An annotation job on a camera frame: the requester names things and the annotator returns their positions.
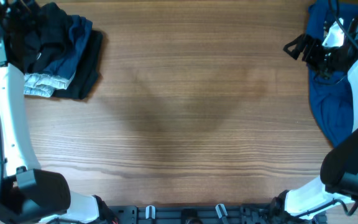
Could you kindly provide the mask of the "black polo shirt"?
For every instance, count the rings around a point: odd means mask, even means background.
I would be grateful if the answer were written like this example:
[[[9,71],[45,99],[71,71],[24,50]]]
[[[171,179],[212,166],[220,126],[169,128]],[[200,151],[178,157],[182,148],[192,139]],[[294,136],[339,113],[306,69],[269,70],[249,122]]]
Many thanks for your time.
[[[26,73],[42,71],[66,56],[73,47],[68,34],[73,19],[54,2],[42,6],[41,13],[41,23],[24,36],[23,70]]]

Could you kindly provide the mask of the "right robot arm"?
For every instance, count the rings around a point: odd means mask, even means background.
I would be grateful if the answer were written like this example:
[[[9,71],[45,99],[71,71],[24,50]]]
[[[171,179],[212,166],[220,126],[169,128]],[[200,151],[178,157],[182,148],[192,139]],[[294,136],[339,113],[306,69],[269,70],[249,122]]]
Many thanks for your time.
[[[351,216],[358,209],[358,12],[314,12],[306,32],[284,49],[308,65],[311,109],[333,149],[319,176],[273,199],[269,217],[316,220],[338,205]]]

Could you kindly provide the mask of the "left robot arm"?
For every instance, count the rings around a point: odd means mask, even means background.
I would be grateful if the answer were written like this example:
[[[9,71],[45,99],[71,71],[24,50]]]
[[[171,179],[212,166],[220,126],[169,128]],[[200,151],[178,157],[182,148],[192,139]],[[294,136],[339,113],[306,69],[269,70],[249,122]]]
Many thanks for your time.
[[[24,106],[24,36],[44,20],[34,1],[0,1],[0,221],[108,223],[97,196],[72,192],[64,176],[42,170]]]

